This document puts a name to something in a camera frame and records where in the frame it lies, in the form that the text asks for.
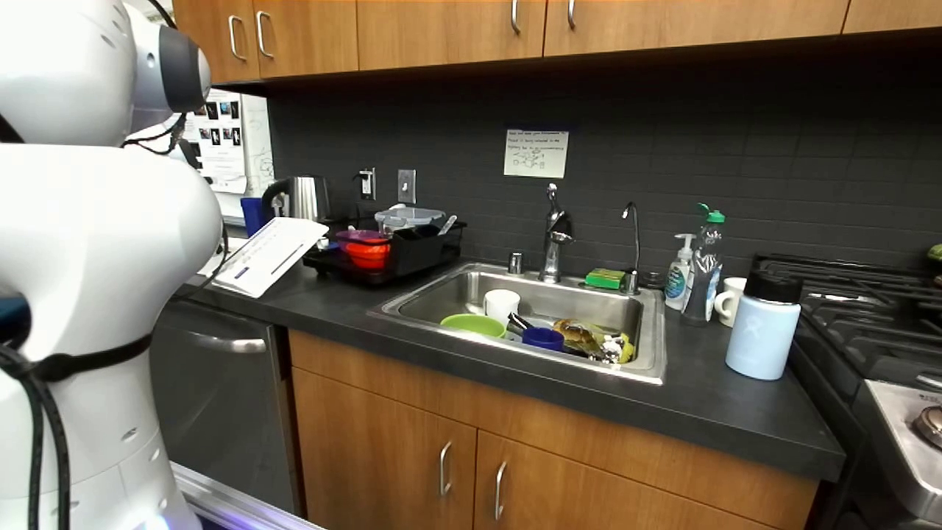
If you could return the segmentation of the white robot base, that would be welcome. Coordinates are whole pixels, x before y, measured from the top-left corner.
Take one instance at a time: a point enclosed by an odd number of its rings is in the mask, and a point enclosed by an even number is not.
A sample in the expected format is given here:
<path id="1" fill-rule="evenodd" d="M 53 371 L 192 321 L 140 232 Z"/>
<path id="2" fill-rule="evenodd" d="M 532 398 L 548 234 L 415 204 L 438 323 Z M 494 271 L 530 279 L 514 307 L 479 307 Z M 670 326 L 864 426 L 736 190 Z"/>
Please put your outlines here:
<path id="1" fill-rule="evenodd" d="M 223 220 L 126 137 L 206 102 L 195 42 L 124 0 L 0 0 L 0 530 L 199 530 L 164 455 L 153 326 Z"/>

